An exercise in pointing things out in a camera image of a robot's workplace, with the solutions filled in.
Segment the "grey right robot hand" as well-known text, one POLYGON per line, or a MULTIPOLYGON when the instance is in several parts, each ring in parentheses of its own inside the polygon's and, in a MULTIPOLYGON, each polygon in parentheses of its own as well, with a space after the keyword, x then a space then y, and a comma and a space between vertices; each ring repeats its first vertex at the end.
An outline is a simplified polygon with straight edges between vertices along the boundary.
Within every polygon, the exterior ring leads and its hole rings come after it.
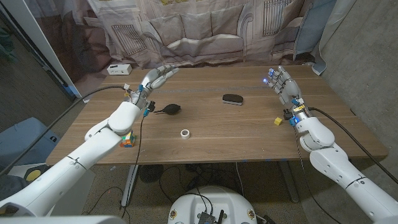
POLYGON ((284 106, 284 119, 294 119, 296 123, 311 117, 309 110, 305 107, 302 92, 296 81, 281 65, 277 70, 270 68, 268 77, 263 82, 279 96, 284 106))

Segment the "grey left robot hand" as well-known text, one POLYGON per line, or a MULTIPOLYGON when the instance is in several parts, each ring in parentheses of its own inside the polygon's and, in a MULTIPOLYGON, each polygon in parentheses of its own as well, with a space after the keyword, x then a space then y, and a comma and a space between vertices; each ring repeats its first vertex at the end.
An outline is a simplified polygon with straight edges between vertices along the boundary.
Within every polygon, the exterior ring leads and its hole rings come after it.
POLYGON ((140 109, 143 109, 147 104, 149 95, 160 88, 169 78, 174 76, 179 71, 175 65, 163 65, 158 68, 150 70, 136 91, 130 92, 129 96, 125 97, 127 102, 130 102, 140 109))

